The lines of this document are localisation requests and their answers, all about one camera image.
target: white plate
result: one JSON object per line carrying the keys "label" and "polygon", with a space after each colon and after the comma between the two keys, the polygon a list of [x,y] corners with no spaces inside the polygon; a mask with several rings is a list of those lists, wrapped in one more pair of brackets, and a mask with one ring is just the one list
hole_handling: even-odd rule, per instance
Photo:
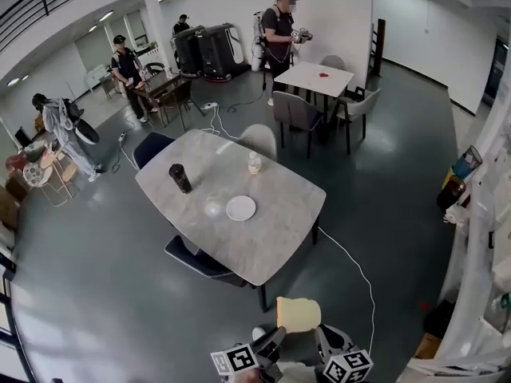
{"label": "white plate", "polygon": [[256,212],[256,202],[245,195],[231,199],[225,208],[227,215],[234,221],[250,219]]}

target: black t-shirt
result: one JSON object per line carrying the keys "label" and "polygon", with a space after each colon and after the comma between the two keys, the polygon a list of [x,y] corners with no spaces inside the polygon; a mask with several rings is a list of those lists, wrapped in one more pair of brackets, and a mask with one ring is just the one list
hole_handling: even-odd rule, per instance
{"label": "black t-shirt", "polygon": [[[279,12],[280,16],[277,18],[277,13],[272,7],[267,9],[263,14],[263,27],[264,29],[275,30],[275,35],[290,36],[293,32],[293,17],[289,13],[283,13],[280,10]],[[271,55],[283,60],[291,52],[290,44],[290,42],[269,42],[268,49]]]}
{"label": "black t-shirt", "polygon": [[135,58],[137,58],[137,55],[128,47],[125,48],[124,54],[119,53],[119,51],[116,51],[116,54],[119,57],[119,62],[117,62],[115,57],[112,57],[112,68],[118,68],[121,75],[126,79],[133,78],[134,85],[142,81],[138,69],[135,66]]}
{"label": "black t-shirt", "polygon": [[176,35],[177,33],[180,33],[181,31],[188,30],[189,28],[190,28],[190,26],[188,24],[186,24],[185,22],[183,24],[181,24],[180,22],[177,22],[174,25],[174,35]]}

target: white bottle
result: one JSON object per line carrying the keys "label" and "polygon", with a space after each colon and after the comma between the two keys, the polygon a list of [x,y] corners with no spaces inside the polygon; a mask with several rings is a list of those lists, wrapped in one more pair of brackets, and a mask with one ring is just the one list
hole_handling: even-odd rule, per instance
{"label": "white bottle", "polygon": [[263,163],[261,161],[261,158],[259,155],[255,152],[250,152],[248,154],[248,171],[252,175],[256,175],[261,171],[261,168],[263,167]]}

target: shoe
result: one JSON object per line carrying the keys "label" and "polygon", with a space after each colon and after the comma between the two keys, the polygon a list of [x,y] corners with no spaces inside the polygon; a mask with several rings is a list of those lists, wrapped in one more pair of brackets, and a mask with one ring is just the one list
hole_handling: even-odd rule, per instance
{"label": "shoe", "polygon": [[101,176],[101,173],[94,172],[92,175],[89,176],[89,182],[92,183],[99,176]]}
{"label": "shoe", "polygon": [[252,331],[252,340],[253,341],[256,341],[257,339],[261,338],[262,336],[264,336],[266,334],[266,332],[264,332],[264,329],[261,328],[260,326],[257,326],[256,328],[254,328],[254,330]]}

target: sneaker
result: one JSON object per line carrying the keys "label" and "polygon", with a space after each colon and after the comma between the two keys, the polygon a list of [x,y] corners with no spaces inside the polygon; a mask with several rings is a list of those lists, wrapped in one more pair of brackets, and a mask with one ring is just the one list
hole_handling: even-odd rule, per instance
{"label": "sneaker", "polygon": [[101,173],[94,172],[92,175],[89,176],[89,182],[92,183],[99,176],[101,176]]}
{"label": "sneaker", "polygon": [[261,328],[260,326],[257,326],[256,328],[254,328],[254,330],[252,331],[252,340],[253,341],[256,341],[257,339],[261,338],[262,336],[264,336],[266,334],[266,332],[264,332],[264,329]]}

